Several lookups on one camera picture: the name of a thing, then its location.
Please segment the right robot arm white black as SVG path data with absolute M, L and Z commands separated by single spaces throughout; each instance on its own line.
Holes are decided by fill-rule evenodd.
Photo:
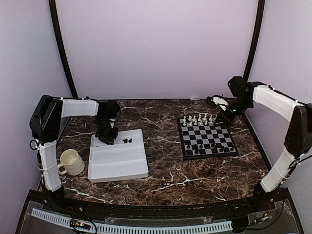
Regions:
M 297 165 L 312 151 L 312 105 L 298 101 L 260 81 L 233 77 L 227 83 L 233 98 L 213 95 L 207 102 L 221 110 L 214 125 L 231 125 L 237 116 L 250 113 L 260 142 L 270 156 L 272 167 L 255 187 L 257 193 L 249 200 L 249 208 L 260 211 L 268 203 L 264 193 L 273 192 L 287 180 Z

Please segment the black piece bottom row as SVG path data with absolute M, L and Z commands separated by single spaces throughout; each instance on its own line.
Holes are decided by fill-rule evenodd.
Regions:
M 193 151 L 192 150 L 187 150 L 186 151 L 186 155 L 187 156 L 192 156 L 193 155 Z

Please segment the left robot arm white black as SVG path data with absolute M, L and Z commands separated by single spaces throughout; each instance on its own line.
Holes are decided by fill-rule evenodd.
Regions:
M 29 145 L 37 151 L 38 168 L 43 189 L 51 194 L 49 203 L 57 212 L 69 208 L 69 202 L 61 195 L 64 187 L 57 169 L 56 145 L 60 133 L 61 120 L 66 117 L 94 117 L 97 125 L 95 137 L 106 145 L 112 145 L 117 138 L 121 108 L 114 100 L 91 98 L 64 98 L 43 95 L 30 119 L 33 139 Z

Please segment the white plastic tray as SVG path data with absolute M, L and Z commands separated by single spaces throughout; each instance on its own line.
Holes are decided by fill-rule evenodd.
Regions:
M 123 139 L 132 138 L 132 143 L 123 143 Z M 92 183 L 112 182 L 149 175 L 145 153 L 143 132 L 141 129 L 121 131 L 113 145 L 99 141 L 91 136 L 88 179 Z

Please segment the tall black piece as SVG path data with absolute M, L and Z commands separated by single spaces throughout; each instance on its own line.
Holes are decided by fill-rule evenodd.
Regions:
M 197 155 L 198 154 L 198 145 L 197 144 L 194 144 L 192 145 L 192 149 L 194 150 L 194 154 Z

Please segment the black grey chessboard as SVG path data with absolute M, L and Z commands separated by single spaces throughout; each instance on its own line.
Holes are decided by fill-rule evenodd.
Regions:
M 234 140 L 231 136 L 229 128 L 220 125 L 220 126 L 192 126 L 192 127 L 182 127 L 178 122 L 177 126 L 179 130 L 181 149 L 184 160 L 195 160 L 195 159 L 205 159 L 209 157 L 229 157 L 229 156 L 238 156 L 238 149 L 234 143 Z M 218 150 L 217 154 L 212 153 L 211 144 L 215 142 L 215 147 Z M 198 154 L 194 154 L 192 145 L 198 145 Z M 187 156 L 186 151 L 192 150 L 193 155 Z

